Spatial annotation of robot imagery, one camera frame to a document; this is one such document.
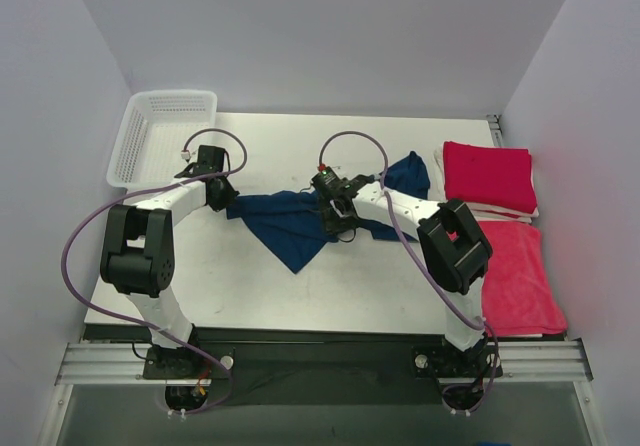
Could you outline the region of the blue t-shirt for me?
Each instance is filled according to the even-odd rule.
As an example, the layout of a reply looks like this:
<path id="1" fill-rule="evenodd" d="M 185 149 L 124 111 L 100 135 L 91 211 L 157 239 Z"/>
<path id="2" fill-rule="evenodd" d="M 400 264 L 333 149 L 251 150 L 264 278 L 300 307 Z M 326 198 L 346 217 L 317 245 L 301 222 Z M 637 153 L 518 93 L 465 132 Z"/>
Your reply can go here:
<path id="1" fill-rule="evenodd" d="M 410 152 L 392 164 L 385 185 L 425 199 L 430 179 L 421 156 Z M 341 239 L 326 233 L 315 192 L 280 191 L 271 195 L 239 196 L 226 209 L 226 218 L 240 219 L 249 231 L 292 273 L 299 273 L 328 243 Z"/>

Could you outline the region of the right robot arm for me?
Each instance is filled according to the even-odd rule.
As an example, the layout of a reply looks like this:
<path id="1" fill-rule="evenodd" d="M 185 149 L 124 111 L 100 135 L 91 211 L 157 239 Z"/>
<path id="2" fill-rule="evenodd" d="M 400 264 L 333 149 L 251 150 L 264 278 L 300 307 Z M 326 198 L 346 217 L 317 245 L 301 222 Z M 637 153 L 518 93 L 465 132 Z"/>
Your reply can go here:
<path id="1" fill-rule="evenodd" d="M 418 199 L 376 182 L 321 186 L 320 203 L 342 222 L 393 228 L 412 261 L 446 306 L 443 361 L 465 374 L 476 366 L 485 335 L 484 279 L 493 250 L 466 203 Z"/>

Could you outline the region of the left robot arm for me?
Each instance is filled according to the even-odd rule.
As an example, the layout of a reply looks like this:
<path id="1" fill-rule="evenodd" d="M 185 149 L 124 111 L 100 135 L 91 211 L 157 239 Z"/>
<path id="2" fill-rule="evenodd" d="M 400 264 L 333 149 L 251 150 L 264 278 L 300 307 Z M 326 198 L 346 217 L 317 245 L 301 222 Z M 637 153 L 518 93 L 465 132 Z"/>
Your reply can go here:
<path id="1" fill-rule="evenodd" d="M 203 355 L 196 328 L 172 290 L 176 269 L 174 227 L 192 212 L 229 207 L 239 192 L 227 177 L 175 181 L 149 198 L 109 208 L 100 263 L 103 282 L 137 309 L 151 332 L 155 362 L 182 378 L 195 375 Z"/>

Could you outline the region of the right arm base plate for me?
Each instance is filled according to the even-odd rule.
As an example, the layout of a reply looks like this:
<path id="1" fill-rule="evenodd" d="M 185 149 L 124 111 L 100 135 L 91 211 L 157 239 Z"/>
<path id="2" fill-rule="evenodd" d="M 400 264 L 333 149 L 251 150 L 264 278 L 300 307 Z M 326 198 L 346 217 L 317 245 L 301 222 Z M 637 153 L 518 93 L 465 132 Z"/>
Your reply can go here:
<path id="1" fill-rule="evenodd" d="M 489 377 L 495 347 L 463 353 L 450 345 L 423 345 L 414 347 L 411 354 L 417 378 L 472 380 Z"/>

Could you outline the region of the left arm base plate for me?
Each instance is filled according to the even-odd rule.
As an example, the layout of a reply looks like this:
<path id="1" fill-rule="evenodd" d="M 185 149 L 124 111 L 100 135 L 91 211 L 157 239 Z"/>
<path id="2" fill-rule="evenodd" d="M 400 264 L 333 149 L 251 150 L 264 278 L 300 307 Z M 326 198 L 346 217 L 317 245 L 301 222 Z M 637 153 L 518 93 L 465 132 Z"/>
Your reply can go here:
<path id="1" fill-rule="evenodd" d="M 146 353 L 142 377 L 147 380 L 228 379 L 229 374 L 189 349 L 152 345 Z"/>

